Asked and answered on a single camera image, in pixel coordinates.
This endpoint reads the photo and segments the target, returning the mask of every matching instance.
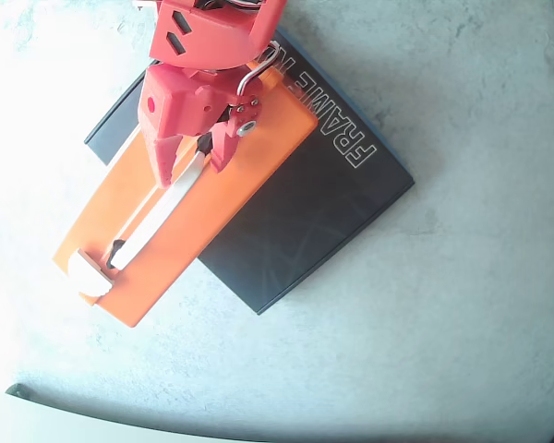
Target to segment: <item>gray concrete floor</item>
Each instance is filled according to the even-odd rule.
[[[417,186],[262,317],[196,262],[125,329],[50,257],[102,178],[81,142],[146,65],[151,17],[0,2],[0,383],[213,436],[548,442],[551,2],[290,3],[284,26]]]

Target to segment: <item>orange plastic board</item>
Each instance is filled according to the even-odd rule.
[[[67,272],[67,261],[78,248],[88,253],[114,279],[114,286],[103,297],[84,298],[128,326],[136,326],[317,123],[283,84],[274,86],[263,97],[257,128],[241,140],[228,166],[219,174],[207,167],[138,256],[123,271],[110,270],[105,262],[111,243],[127,238],[162,195],[155,188],[144,140],[136,133],[56,252],[55,263]],[[195,147],[194,138],[184,140],[179,150],[184,157],[175,167],[175,176]]]

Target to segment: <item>metal bolt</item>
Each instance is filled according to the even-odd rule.
[[[243,137],[246,134],[249,134],[252,132],[252,130],[257,126],[257,122],[254,120],[244,124],[243,126],[238,129],[238,136]]]

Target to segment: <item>red plastic part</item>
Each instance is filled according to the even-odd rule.
[[[257,58],[271,40],[287,0],[265,0],[254,13],[230,5],[195,8],[163,0],[150,57],[173,66],[229,69]]]
[[[262,108],[262,82],[257,78],[248,84],[246,95],[235,93],[249,72],[247,66],[215,73],[167,64],[148,68],[138,119],[159,187],[172,183],[176,151],[183,136],[202,136],[211,131],[211,164],[217,172],[232,160],[240,139],[238,129],[256,121]],[[228,105],[232,106],[229,120],[217,123]]]

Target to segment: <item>diamond-shaped hole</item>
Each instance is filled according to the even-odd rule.
[[[176,35],[172,32],[168,32],[166,34],[166,40],[168,40],[168,42],[173,46],[176,55],[184,54],[186,52],[185,46],[181,44],[178,37],[176,37]]]
[[[189,34],[192,31],[191,27],[188,26],[185,16],[178,11],[173,12],[173,20],[176,23],[176,26],[184,33]]]

